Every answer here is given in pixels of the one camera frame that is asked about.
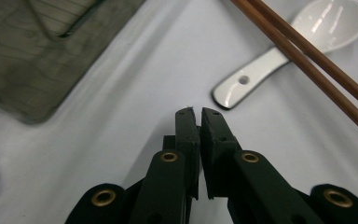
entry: wooden chopstick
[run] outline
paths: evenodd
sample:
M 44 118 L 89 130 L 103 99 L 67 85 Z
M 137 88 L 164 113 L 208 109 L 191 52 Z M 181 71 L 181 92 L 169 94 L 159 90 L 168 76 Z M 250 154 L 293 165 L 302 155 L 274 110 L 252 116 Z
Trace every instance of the wooden chopstick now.
M 335 63 L 331 62 L 323 53 L 315 48 L 304 36 L 295 30 L 289 23 L 282 19 L 276 12 L 268 7 L 264 2 L 259 0 L 248 0 L 256 7 L 261 14 L 299 49 L 305 55 L 310 57 L 318 64 L 330 77 L 332 77 L 339 85 L 358 100 L 358 84 L 351 79 L 342 69 Z
M 259 0 L 231 1 L 358 126 L 358 108 L 330 83 L 330 81 L 308 61 L 302 52 L 293 46 L 278 30 L 278 27 L 275 27 L 272 22 L 268 21 L 267 17 L 261 14 L 259 8 L 264 8 L 265 6 L 257 4 L 260 2 Z

